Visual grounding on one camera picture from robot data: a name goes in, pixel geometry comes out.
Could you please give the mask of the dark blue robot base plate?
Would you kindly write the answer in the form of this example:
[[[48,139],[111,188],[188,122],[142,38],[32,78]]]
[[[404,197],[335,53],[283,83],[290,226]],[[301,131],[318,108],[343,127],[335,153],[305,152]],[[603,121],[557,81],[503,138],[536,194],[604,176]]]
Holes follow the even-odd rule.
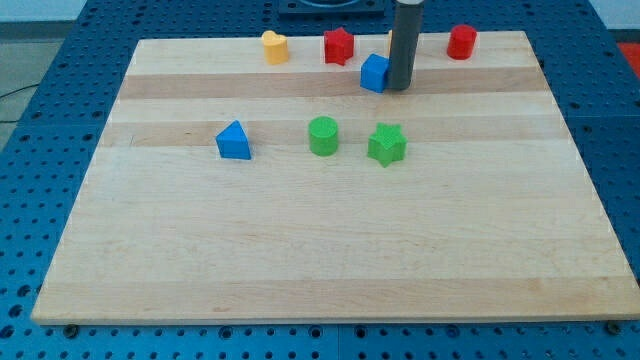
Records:
[[[280,16],[384,14],[387,0],[278,0]]]

